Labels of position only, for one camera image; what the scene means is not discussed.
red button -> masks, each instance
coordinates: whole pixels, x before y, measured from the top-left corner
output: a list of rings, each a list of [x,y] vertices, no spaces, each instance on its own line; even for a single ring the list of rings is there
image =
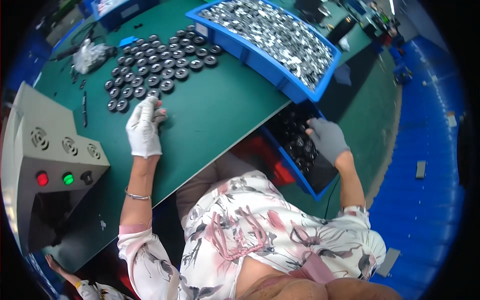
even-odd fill
[[[40,171],[36,174],[36,181],[39,186],[46,186],[48,183],[48,175],[45,171]]]

woman's left hand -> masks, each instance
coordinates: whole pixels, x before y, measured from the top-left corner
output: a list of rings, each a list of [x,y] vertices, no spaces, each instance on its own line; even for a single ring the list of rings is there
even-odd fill
[[[167,110],[159,108],[161,105],[157,97],[149,96],[133,110],[125,127],[133,156],[162,155],[158,125],[167,119]]]

blue floor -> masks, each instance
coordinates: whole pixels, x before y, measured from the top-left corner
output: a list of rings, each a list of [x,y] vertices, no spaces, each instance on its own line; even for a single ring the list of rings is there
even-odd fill
[[[464,110],[464,91],[453,58],[416,37],[402,46],[413,80],[402,88],[398,136],[380,191],[370,209],[372,228],[387,248],[401,251],[386,278],[372,282],[397,290],[404,300],[419,299],[435,279],[456,236],[464,190],[458,184],[458,126],[447,113]],[[425,160],[425,178],[415,179]]]

silver bracelet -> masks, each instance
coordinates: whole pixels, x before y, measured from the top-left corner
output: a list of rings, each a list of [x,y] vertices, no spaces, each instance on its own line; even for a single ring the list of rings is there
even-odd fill
[[[131,197],[132,199],[152,200],[152,196],[139,196],[139,195],[130,194],[129,192],[127,192],[127,189],[128,189],[128,186],[125,188],[125,194],[127,194],[127,196]]]

gray glove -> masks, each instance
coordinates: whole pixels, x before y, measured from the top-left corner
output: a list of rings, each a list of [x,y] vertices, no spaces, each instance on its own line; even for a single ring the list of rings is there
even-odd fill
[[[350,148],[345,143],[345,137],[340,127],[325,119],[310,119],[309,127],[313,132],[309,134],[318,152],[321,153],[332,166],[336,158]]]

